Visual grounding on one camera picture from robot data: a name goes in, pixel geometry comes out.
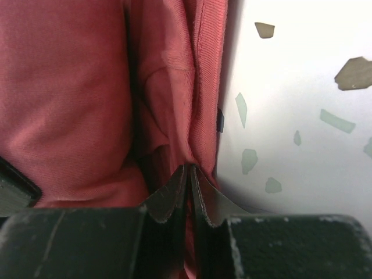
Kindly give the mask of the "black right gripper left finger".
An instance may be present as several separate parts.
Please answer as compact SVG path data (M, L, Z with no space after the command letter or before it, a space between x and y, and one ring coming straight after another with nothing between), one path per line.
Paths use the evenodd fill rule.
M188 167L131 208L27 209L1 227L2 278L177 278Z

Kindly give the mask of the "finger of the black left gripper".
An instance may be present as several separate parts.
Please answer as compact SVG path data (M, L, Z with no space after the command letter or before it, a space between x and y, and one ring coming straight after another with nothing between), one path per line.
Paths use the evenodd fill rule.
M33 207L41 198L41 190L22 172L1 157L1 217L9 217Z

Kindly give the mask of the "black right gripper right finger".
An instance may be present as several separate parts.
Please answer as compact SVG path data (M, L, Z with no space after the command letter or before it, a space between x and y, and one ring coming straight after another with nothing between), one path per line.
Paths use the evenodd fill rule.
M198 278L370 278L371 239L339 214L251 214L190 168Z

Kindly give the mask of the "salmon pink t shirt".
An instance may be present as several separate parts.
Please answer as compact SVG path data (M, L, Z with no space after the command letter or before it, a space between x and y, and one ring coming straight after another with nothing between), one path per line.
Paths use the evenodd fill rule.
M1 157L41 190L23 210L136 207L187 165L177 278L198 278L190 168L215 183L228 6L2 1Z

